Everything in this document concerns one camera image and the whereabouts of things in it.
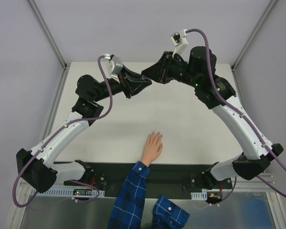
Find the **blue plaid sleeve forearm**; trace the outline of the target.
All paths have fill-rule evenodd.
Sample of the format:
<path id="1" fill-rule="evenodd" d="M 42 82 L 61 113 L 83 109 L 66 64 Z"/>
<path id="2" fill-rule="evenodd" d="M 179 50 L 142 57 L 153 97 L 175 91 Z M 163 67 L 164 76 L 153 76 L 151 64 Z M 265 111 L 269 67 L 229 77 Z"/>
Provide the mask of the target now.
<path id="1" fill-rule="evenodd" d="M 139 229 L 146 198 L 146 179 L 150 173 L 141 161 L 130 170 L 116 198 L 109 229 Z"/>

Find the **person's left hand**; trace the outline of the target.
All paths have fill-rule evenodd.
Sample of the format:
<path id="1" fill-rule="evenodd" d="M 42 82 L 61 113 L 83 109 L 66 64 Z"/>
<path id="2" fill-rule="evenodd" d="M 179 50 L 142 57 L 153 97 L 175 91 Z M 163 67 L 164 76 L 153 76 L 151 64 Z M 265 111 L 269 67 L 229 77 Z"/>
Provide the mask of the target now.
<path id="1" fill-rule="evenodd" d="M 160 132 L 152 132 L 148 135 L 141 158 L 141 162 L 147 167 L 161 155 L 163 150 L 162 138 L 163 135 Z"/>

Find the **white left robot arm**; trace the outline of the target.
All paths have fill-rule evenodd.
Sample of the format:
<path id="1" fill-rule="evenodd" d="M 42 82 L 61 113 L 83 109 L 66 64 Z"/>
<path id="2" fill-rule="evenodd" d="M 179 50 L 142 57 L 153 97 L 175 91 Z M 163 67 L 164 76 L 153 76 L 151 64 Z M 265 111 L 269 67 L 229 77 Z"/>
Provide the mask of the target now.
<path id="1" fill-rule="evenodd" d="M 56 164 L 56 158 L 76 136 L 100 117 L 104 107 L 98 101 L 118 93 L 131 98 L 151 84 L 150 79 L 124 66 L 103 82 L 88 74 L 81 76 L 75 91 L 79 98 L 61 125 L 31 150 L 21 149 L 16 154 L 18 178 L 24 179 L 39 193 L 65 181 L 76 180 L 82 186 L 89 184 L 92 168 L 87 163 L 75 160 Z"/>

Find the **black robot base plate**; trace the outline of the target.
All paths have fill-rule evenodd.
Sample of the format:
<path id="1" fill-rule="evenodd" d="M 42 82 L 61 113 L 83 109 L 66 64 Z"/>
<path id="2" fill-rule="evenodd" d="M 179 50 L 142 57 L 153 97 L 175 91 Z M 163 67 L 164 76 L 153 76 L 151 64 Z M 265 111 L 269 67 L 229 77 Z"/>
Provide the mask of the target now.
<path id="1" fill-rule="evenodd" d="M 134 163 L 86 163 L 88 172 L 76 180 L 94 185 L 105 197 L 117 197 Z M 168 199 L 191 199 L 191 193 L 201 192 L 196 177 L 210 165 L 151 164 L 147 178 L 147 198 L 164 195 Z"/>

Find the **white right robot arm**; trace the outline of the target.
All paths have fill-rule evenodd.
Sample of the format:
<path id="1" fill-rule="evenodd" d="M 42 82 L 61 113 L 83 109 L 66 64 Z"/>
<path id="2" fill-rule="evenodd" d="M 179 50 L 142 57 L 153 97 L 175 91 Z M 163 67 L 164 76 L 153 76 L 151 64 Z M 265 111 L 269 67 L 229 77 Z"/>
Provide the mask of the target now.
<path id="1" fill-rule="evenodd" d="M 142 70 L 144 76 L 157 83 L 176 80 L 192 86 L 195 96 L 226 124 L 241 146 L 241 154 L 216 162 L 196 176 L 196 185 L 208 190 L 218 187 L 226 178 L 257 177 L 284 150 L 262 135 L 243 109 L 233 86 L 215 74 L 216 60 L 211 50 L 197 46 L 191 49 L 188 62 L 178 54 L 164 51 L 158 62 Z"/>

